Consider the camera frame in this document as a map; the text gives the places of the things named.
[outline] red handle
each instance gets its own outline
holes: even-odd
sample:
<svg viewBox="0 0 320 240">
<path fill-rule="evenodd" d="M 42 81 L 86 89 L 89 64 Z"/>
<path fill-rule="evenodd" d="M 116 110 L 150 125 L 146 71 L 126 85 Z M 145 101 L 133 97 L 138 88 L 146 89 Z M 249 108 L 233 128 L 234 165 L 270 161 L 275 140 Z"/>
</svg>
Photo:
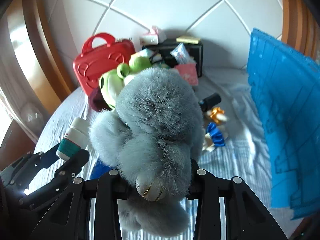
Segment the red handle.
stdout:
<svg viewBox="0 0 320 240">
<path fill-rule="evenodd" d="M 82 54 L 92 50 L 92 42 L 93 42 L 93 40 L 95 38 L 104 39 L 106 41 L 108 47 L 110 47 L 111 44 L 116 41 L 114 36 L 112 36 L 109 33 L 98 33 L 98 34 L 96 34 L 96 35 L 94 35 L 94 36 L 92 36 L 92 37 L 90 37 L 89 39 L 86 40 L 86 42 L 82 46 Z"/>
</svg>

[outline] gray fur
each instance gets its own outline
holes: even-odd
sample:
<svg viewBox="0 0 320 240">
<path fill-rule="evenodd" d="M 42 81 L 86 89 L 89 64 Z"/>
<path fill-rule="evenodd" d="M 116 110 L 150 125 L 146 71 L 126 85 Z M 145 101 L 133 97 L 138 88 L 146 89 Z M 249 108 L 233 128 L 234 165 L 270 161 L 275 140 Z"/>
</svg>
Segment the gray fur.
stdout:
<svg viewBox="0 0 320 240">
<path fill-rule="evenodd" d="M 190 158 L 198 160 L 203 142 L 202 113 L 187 82 L 170 70 L 142 71 L 122 89 L 115 111 L 98 116 L 90 139 L 101 160 L 118 166 L 134 188 L 127 201 L 118 201 L 124 228 L 167 237 L 187 228 L 179 200 L 191 182 Z M 138 175 L 147 185 L 157 181 L 166 197 L 143 199 L 135 190 Z"/>
</svg>

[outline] gray sheet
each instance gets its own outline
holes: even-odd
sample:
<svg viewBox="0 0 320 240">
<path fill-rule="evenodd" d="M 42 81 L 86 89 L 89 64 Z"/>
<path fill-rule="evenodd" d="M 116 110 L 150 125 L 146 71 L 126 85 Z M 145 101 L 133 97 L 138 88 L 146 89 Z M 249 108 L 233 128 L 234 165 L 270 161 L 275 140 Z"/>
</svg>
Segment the gray sheet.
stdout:
<svg viewBox="0 0 320 240">
<path fill-rule="evenodd" d="M 251 187 L 266 207 L 270 207 L 271 171 L 268 148 L 265 143 L 264 133 L 257 116 L 254 102 L 250 96 L 250 87 L 247 83 L 247 75 L 235 69 L 214 69 L 205 71 L 200 78 L 196 89 L 198 98 L 205 98 L 214 92 L 220 93 L 222 103 L 220 107 L 226 111 L 229 121 L 226 125 L 229 138 L 226 146 L 217 148 L 212 152 L 204 151 L 199 161 L 199 166 L 217 177 L 230 179 L 240 176 Z M 36 145 L 35 152 L 47 151 L 61 141 L 64 132 L 75 117 L 82 117 L 92 122 L 96 112 L 90 109 L 87 96 L 81 88 L 74 91 L 52 115 Z M 89 147 L 90 159 L 79 174 L 84 179 L 89 179 L 92 168 L 97 160 L 97 153 Z M 54 171 L 62 165 L 62 160 L 57 161 L 47 170 L 38 173 L 29 186 L 30 191 L 48 183 Z M 195 226 L 197 201 L 181 202 L 190 215 L 190 226 L 181 236 L 172 239 L 193 239 Z M 225 214 L 223 201 L 221 208 L 221 239 L 226 239 Z M 270 209 L 287 236 L 294 231 L 300 220 L 291 221 L 292 211 L 289 208 Z M 93 230 L 94 208 L 90 219 L 90 238 L 94 239 Z M 122 230 L 123 239 L 127 240 L 158 240 L 143 232 L 126 232 Z"/>
</svg>

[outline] red case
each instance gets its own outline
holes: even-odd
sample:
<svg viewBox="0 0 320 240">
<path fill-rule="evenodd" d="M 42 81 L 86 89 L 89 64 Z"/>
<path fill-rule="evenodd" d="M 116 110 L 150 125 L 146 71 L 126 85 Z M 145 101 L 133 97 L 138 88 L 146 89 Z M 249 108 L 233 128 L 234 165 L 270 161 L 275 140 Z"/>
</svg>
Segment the red case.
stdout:
<svg viewBox="0 0 320 240">
<path fill-rule="evenodd" d="M 95 38 L 102 38 L 107 44 L 92 48 Z M 135 53 L 133 43 L 129 40 L 116 41 L 108 33 L 98 33 L 83 44 L 82 52 L 73 62 L 73 70 L 84 92 L 90 95 L 98 87 L 102 74 L 117 68 L 120 63 L 129 63 L 130 57 Z"/>
</svg>

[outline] pill bottle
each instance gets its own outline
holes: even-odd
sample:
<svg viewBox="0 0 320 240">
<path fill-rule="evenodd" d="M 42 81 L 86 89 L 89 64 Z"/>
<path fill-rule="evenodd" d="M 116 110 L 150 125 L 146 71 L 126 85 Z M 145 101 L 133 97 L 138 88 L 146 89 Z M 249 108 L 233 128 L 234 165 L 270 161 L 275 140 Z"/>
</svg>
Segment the pill bottle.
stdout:
<svg viewBox="0 0 320 240">
<path fill-rule="evenodd" d="M 89 123 L 77 117 L 67 129 L 62 141 L 59 144 L 56 155 L 67 161 L 80 149 L 86 149 L 89 143 Z"/>
</svg>

